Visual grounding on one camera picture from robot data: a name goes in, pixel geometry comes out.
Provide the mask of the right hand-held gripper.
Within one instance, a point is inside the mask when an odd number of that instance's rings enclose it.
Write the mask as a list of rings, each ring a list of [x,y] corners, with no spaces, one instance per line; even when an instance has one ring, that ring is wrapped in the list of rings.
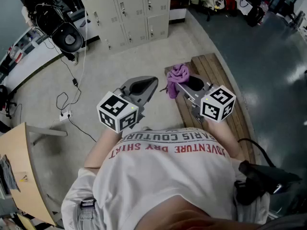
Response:
[[[236,102],[236,96],[225,86],[217,87],[217,84],[198,74],[191,74],[188,82],[177,83],[176,88],[192,102],[200,102],[191,110],[200,123],[205,118],[220,123],[232,113]]]

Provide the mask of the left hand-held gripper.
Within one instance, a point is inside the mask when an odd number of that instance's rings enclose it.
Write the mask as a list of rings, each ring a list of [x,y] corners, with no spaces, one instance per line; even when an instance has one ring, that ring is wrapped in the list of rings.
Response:
[[[154,76],[128,79],[99,102],[96,107],[99,121],[116,133],[133,128],[144,118],[143,105],[150,101],[157,87],[158,78]]]

